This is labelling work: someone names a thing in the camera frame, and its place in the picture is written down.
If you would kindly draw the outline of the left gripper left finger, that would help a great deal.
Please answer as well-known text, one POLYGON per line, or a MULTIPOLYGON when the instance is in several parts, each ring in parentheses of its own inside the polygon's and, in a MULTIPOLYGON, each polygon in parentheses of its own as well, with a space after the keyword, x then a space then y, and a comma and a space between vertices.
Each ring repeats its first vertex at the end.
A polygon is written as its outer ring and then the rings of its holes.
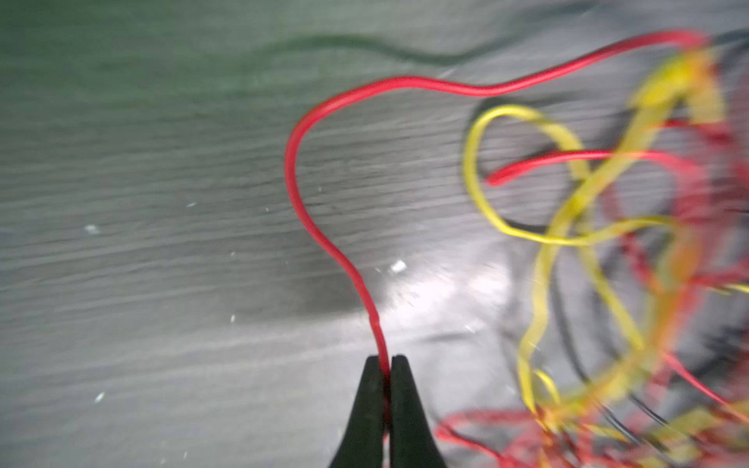
POLYGON ((365 361, 352 410, 329 468, 380 468, 385 433, 384 378, 378 357, 365 361))

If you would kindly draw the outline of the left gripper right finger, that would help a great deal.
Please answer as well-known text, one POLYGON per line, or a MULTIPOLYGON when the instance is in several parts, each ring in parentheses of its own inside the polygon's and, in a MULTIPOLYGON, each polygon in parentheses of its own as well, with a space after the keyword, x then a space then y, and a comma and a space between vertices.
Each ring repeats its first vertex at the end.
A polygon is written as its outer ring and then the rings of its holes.
POLYGON ((392 359, 390 374, 390 466, 446 468, 421 405, 406 356, 392 359))

